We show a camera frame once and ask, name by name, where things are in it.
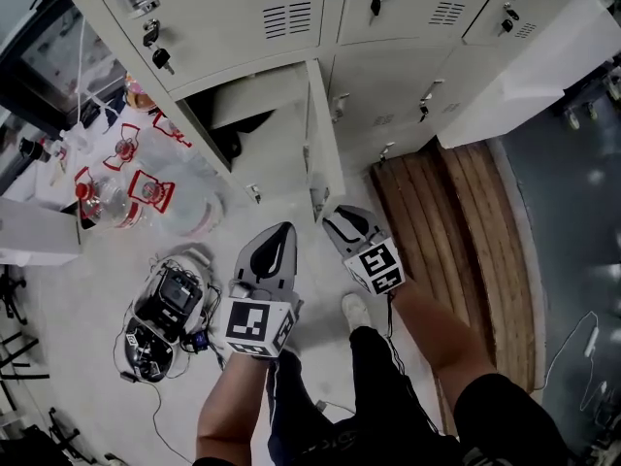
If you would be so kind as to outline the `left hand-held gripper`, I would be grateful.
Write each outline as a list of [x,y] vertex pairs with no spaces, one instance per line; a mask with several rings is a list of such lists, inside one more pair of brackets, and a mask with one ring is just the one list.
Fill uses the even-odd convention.
[[296,275],[297,233],[291,222],[265,229],[243,247],[222,299],[222,337],[232,351],[279,357],[303,305]]

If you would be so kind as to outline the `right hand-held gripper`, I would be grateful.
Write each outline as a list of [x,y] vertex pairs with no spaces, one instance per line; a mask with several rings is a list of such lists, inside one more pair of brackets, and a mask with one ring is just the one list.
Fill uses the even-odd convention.
[[387,294],[405,282],[397,247],[368,210],[339,205],[322,226],[350,276],[373,296]]

